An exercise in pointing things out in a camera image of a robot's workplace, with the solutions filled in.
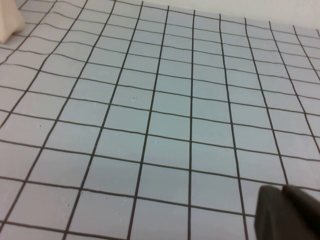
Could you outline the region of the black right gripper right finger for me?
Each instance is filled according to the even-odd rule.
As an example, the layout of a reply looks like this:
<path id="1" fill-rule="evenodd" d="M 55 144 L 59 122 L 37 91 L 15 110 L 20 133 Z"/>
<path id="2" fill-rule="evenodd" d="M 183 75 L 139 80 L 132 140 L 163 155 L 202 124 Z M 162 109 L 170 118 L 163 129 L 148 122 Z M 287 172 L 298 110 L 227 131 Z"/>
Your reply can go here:
<path id="1" fill-rule="evenodd" d="M 274 240 L 318 240 L 320 202 L 293 185 L 284 186 L 272 212 Z"/>

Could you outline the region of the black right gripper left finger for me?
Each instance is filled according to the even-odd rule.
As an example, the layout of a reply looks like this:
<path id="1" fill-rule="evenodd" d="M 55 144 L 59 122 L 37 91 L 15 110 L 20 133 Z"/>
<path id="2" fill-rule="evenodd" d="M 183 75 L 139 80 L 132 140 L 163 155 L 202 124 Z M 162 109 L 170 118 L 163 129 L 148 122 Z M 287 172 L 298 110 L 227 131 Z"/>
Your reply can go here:
<path id="1" fill-rule="evenodd" d="M 287 200 L 279 188 L 263 185 L 258 192 L 254 230 L 258 240 L 281 240 Z"/>

